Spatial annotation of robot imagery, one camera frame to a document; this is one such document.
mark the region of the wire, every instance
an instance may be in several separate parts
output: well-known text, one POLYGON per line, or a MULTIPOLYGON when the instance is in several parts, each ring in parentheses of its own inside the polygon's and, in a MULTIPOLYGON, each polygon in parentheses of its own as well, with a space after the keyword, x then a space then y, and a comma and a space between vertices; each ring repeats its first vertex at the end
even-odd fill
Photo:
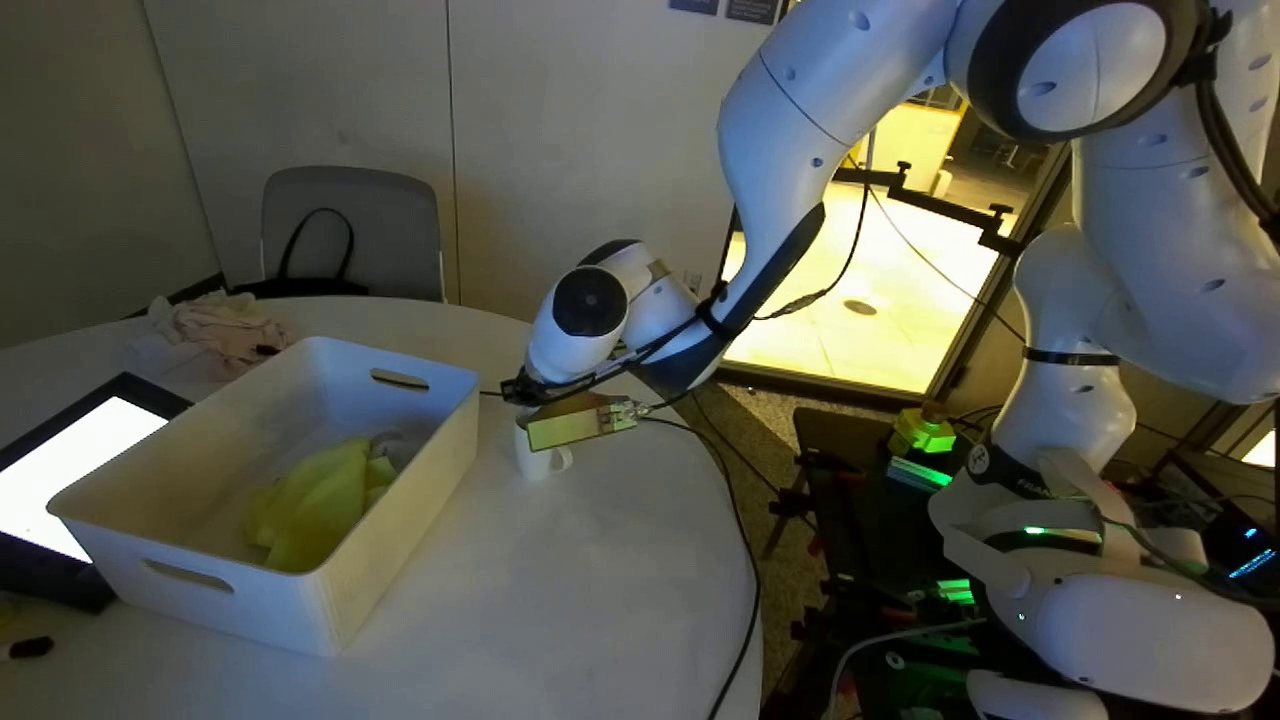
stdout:
POLYGON ((1161 434, 1162 442, 1181 442, 1183 440, 1183 434, 1172 434, 1172 430, 1162 430, 1156 425, 1137 425, 1137 430, 1161 434))
POLYGON ((664 397, 659 403, 647 403, 643 410, 659 410, 659 408, 676 408, 682 397, 692 397, 692 387, 664 397))
POLYGON ((773 497, 783 497, 783 486, 776 486, 751 458, 749 458, 749 450, 740 450, 723 430, 721 430, 721 425, 712 421, 712 410, 694 399, 694 397, 689 397, 692 399, 692 408, 694 408, 694 417, 700 417, 700 429, 707 429, 773 497))
POLYGON ((980 403, 980 408, 963 408, 963 410, 943 410, 943 421, 950 429, 968 429, 968 430, 990 430, 990 421, 998 417, 1005 403, 980 403))
MULTIPOLYGON (((700 434, 694 429, 689 429, 689 425, 681 425, 681 421, 664 421, 664 417, 639 417, 639 425, 664 425, 664 429, 681 429, 681 430, 689 430, 689 434, 700 434)), ((712 698, 712 706, 707 706, 707 720, 721 715, 721 706, 723 706, 723 698, 729 698, 729 688, 735 684, 735 671, 743 667, 743 661, 749 661, 749 651, 751 651, 757 614, 761 614, 761 595, 765 595, 765 586, 761 586, 761 569, 757 569, 757 552, 751 552, 751 540, 749 540, 749 526, 743 526, 743 516, 740 516, 740 500, 735 500, 735 486, 733 486, 733 475, 729 475, 723 464, 721 464, 721 475, 723 475, 723 492, 729 492, 729 507, 733 507, 735 534, 740 534, 743 556, 749 556, 749 569, 751 569, 751 614, 749 614, 749 631, 743 631, 743 640, 740 640, 740 646, 735 646, 735 654, 733 654, 733 664, 729 664, 729 671, 723 671, 723 684, 721 684, 721 692, 717 692, 717 698, 712 698)))
POLYGON ((667 327, 664 334, 647 341, 643 349, 630 349, 624 356, 613 356, 602 361, 602 368, 597 368, 592 376, 578 376, 578 379, 569 379, 569 383, 539 383, 539 379, 526 379, 534 393, 544 397, 532 397, 532 403, 557 403, 557 399, 569 399, 569 397, 585 397, 616 376, 624 376, 626 368, 643 365, 653 353, 667 349, 681 331, 689 331, 692 324, 700 324, 700 313, 692 313, 682 324, 667 327))
POLYGON ((922 627, 885 631, 885 634, 867 634, 867 640, 848 644, 842 654, 834 661, 832 688, 826 688, 826 705, 834 698, 841 676, 842 676, 842 667, 848 667, 853 654, 861 654, 861 651, 867 651, 867 646, 878 646, 878 644, 915 640, 915 634, 941 634, 941 631, 959 631, 959 627, 976 627, 976 625, 987 625, 987 614, 968 614, 968 620, 950 620, 950 625, 922 625, 922 627))
POLYGON ((885 204, 878 196, 871 196, 871 200, 875 200, 885 224, 893 226, 893 237, 897 237, 899 245, 906 245, 906 251, 910 251, 922 268, 933 268, 933 271, 936 271, 943 285, 950 285, 963 301, 973 301, 976 307, 984 307, 1010 341, 1027 342, 1022 331, 1010 327, 1010 324, 990 307, 990 301, 973 294, 956 276, 949 276, 943 268, 936 268, 936 265, 918 251, 918 245, 910 245, 910 237, 893 219, 893 210, 889 210, 889 204, 885 204))
MULTIPOLYGON (((871 161, 875 161, 875 128, 867 132, 867 167, 871 167, 871 161)), ((783 316, 796 316, 796 313, 803 313, 809 304, 814 304, 814 301, 832 294, 832 286, 841 286, 841 285, 842 285, 842 276, 848 276, 848 268, 853 268, 853 257, 855 257, 855 249, 861 249, 861 239, 865 239, 867 200, 871 200, 871 183, 865 179, 865 200, 855 204, 855 224, 853 224, 853 239, 848 239, 848 251, 842 251, 841 271, 834 271, 825 286, 803 290, 803 294, 789 301, 783 307, 765 313, 765 316, 757 316, 757 318, 783 318, 783 316)))
POLYGON ((1199 511, 1219 511, 1222 504, 1277 504, 1277 497, 1260 497, 1260 492, 1222 492, 1222 486, 1211 486, 1216 497, 1161 497, 1161 500, 1147 500, 1147 497, 1133 497, 1133 504, 1140 507, 1199 507, 1199 511))
POLYGON ((1166 552, 1162 552, 1147 533, 1140 533, 1137 525, 1123 525, 1123 518, 1111 518, 1111 516, 1100 516, 1100 518, 1111 525, 1111 526, 1123 526, 1150 561, 1161 561, 1161 564, 1172 569, 1177 575, 1196 581, 1196 583, 1204 581, 1199 569, 1166 556, 1166 552))
POLYGON ((1252 179, 1252 167, 1235 142, 1230 120, 1222 111, 1222 102, 1211 91, 1211 79, 1196 79, 1196 111, 1204 123, 1204 134, 1216 150, 1216 161, 1222 165, 1235 196, 1252 206, 1252 216, 1260 216, 1264 224, 1277 219, 1277 206, 1268 200, 1268 192, 1252 179))
POLYGON ((303 219, 291 224, 289 245, 282 245, 279 265, 275 265, 275 276, 270 276, 275 285, 289 285, 289 278, 291 278, 297 239, 303 237, 303 226, 309 226, 316 216, 332 216, 332 219, 342 224, 342 257, 338 257, 338 265, 334 265, 334 271, 332 271, 332 285, 342 285, 342 278, 346 278, 346 268, 353 268, 353 257, 357 257, 357 224, 353 224, 338 206, 320 204, 320 206, 311 206, 303 219))

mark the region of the white robot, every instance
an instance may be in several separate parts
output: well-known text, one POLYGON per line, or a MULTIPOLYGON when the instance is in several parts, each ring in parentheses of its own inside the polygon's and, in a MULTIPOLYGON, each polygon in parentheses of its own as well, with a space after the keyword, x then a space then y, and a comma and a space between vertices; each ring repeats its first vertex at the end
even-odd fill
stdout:
POLYGON ((933 500, 949 561, 1064 684, 976 667, 968 695, 980 715, 1102 715, 1094 692, 1240 713, 1277 671, 1264 614, 1177 571, 1204 564, 1196 534, 1137 526, 1100 468, 1137 429, 1120 361, 1230 403, 1280 393, 1280 224, 1252 183, 1277 37, 1277 0, 803 0, 721 109, 743 268, 694 304, 643 245, 592 251, 547 290, 509 397, 621 368, 694 387, 803 257, 841 155, 902 96, 956 84, 1014 140, 1073 140, 1075 170, 1075 226, 1014 265, 1014 393, 933 500), (1100 556, 987 545, 1022 525, 1094 526, 1100 556))

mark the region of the tablet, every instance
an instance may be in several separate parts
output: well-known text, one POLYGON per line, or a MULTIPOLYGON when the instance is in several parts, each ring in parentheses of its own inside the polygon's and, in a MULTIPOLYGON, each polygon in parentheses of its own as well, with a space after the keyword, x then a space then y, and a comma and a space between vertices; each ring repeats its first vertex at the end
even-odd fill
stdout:
POLYGON ((0 590, 102 607, 111 586, 43 504, 184 408, 188 399, 125 372, 0 449, 0 590))

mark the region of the round white table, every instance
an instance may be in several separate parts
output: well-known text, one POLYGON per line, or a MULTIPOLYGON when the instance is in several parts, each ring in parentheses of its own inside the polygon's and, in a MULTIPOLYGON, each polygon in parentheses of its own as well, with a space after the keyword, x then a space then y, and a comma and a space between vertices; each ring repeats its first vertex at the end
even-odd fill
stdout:
MULTIPOLYGON (((479 372, 496 387, 526 324, 415 301, 270 301, 298 334, 338 334, 479 372)), ((201 399, 216 387, 153 318, 0 353, 0 442, 116 372, 201 399)), ((653 399, 626 376, 602 383, 653 399)), ((707 715, 751 614, 751 564, 723 471, 664 425, 570 449, 564 475, 525 479, 513 408, 479 403, 479 457, 369 627, 334 661, 275 651, 128 603, 98 614, 0 595, 0 640, 53 634, 0 664, 0 715, 707 715)), ((721 715, 761 715, 761 631, 721 715)))

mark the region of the chair backrest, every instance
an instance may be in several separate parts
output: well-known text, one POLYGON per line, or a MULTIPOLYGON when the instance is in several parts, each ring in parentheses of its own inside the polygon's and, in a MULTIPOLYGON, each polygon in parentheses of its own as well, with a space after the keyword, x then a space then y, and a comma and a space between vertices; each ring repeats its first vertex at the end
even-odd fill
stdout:
POLYGON ((381 167, 279 167, 266 175, 265 285, 346 278, 373 294, 442 301, 431 183, 381 167))

